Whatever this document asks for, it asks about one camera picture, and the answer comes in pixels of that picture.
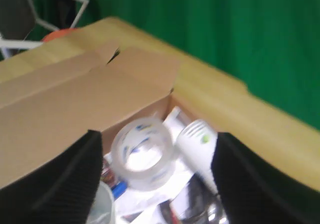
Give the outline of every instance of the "red object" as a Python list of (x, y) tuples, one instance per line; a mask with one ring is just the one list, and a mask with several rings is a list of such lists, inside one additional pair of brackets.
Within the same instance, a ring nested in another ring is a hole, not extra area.
[(73, 32), (76, 29), (77, 28), (68, 28), (68, 29), (61, 29), (61, 30), (53, 31), (53, 32), (49, 33), (48, 35), (46, 35), (42, 39), (42, 41), (44, 41), (46, 43), (46, 42), (49, 42), (53, 39), (64, 37), (65, 35)]

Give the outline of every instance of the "white chair frame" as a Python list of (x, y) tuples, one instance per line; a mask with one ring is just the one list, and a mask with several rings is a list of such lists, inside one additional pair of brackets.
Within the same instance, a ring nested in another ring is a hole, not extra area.
[[(53, 25), (53, 24), (51, 24), (51, 23), (49, 23), (39, 17), (39, 15), (36, 12), (35, 5), (32, 0), (27, 0), (27, 1), (31, 7), (31, 11), (33, 13), (36, 24), (38, 24), (38, 25), (40, 25), (40, 26), (44, 27), (45, 29), (52, 31), (52, 32), (59, 30), (59, 28), (56, 27), (55, 25)], [(76, 26), (76, 24), (78, 23), (80, 17), (82, 16), (83, 12), (85, 11), (85, 9), (87, 8), (87, 5), (89, 3), (89, 0), (74, 0), (74, 1), (80, 2), (80, 3), (82, 3), (82, 5), (79, 9), (79, 12), (75, 16), (70, 28), (74, 28)], [(43, 43), (42, 41), (6, 40), (6, 39), (4, 39), (4, 37), (0, 33), (0, 51), (2, 53), (2, 56), (5, 59), (11, 57), (9, 49), (28, 50), (28, 49), (36, 48), (36, 47), (42, 45), (42, 43)]]

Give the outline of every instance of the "box flap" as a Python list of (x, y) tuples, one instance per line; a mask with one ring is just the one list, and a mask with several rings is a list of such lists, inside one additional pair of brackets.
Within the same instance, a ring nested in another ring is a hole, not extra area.
[(116, 41), (110, 41), (96, 50), (44, 66), (2, 83), (0, 108), (83, 75), (96, 66), (107, 64), (118, 48)]
[(169, 92), (174, 86), (180, 60), (173, 55), (129, 47), (122, 51), (109, 66), (146, 84), (158, 86), (160, 89)]
[(164, 68), (174, 62), (165, 55), (129, 49), (112, 65), (96, 67), (0, 109), (0, 188), (62, 153), (88, 129), (104, 131), (166, 97), (172, 83), (161, 81), (173, 81), (164, 77)]

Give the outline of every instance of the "green backdrop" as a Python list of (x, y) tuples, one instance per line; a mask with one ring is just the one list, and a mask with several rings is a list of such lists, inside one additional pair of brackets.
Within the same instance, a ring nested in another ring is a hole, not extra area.
[[(79, 25), (108, 16), (234, 75), (320, 130), (320, 0), (90, 0)], [(319, 192), (242, 150), (297, 213), (320, 223)]]

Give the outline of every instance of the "wooden table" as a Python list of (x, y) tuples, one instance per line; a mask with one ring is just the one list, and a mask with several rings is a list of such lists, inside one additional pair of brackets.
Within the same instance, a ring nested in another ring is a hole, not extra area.
[(107, 40), (170, 53), (182, 60), (174, 94), (267, 162), (320, 191), (320, 134), (247, 92), (239, 80), (117, 19), (106, 18), (66, 37), (0, 62), (0, 83), (94, 49)]

